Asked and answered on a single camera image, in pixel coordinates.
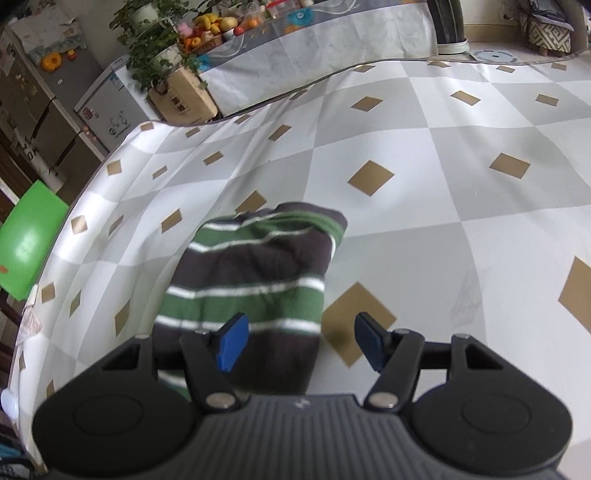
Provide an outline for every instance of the striped cloth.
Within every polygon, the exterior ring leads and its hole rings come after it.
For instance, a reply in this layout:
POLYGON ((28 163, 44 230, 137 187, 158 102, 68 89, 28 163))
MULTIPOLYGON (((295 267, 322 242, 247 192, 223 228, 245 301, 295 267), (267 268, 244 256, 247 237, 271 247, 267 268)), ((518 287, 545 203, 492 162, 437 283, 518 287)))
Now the striped cloth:
MULTIPOLYGON (((249 342, 230 381, 252 393, 304 393, 319 345, 324 274, 346 227, 341 213, 306 203, 204 223, 158 312, 156 347, 246 313, 249 342)), ((187 395, 182 373, 160 378, 187 395)))

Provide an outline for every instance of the baseboard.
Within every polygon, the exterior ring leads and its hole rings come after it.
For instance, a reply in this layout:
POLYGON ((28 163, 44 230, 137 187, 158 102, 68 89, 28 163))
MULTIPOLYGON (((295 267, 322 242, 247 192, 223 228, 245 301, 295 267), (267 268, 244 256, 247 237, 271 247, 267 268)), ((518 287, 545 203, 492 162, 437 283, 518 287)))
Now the baseboard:
POLYGON ((514 42, 518 35, 517 25, 464 25, 464 36, 470 42, 514 42))

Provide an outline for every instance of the white flower pot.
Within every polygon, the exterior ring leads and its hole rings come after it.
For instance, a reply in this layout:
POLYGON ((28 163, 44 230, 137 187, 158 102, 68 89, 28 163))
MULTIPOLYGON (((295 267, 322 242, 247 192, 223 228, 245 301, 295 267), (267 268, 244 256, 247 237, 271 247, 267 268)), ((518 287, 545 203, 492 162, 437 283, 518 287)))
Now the white flower pot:
POLYGON ((166 50, 161 51, 158 55, 156 55, 152 59, 152 65, 154 66, 155 69, 165 73, 168 70, 170 70, 171 68, 168 67, 167 65, 160 65, 161 60, 168 60, 170 63, 173 64, 172 68, 175 68, 176 66, 178 66, 179 63, 181 63, 182 59, 183 58, 182 58, 181 53, 178 49, 178 46, 171 45, 166 50))
POLYGON ((145 29, 147 26, 156 22, 159 18, 158 9, 153 4, 144 5, 137 10, 131 17, 131 20, 139 30, 145 29))

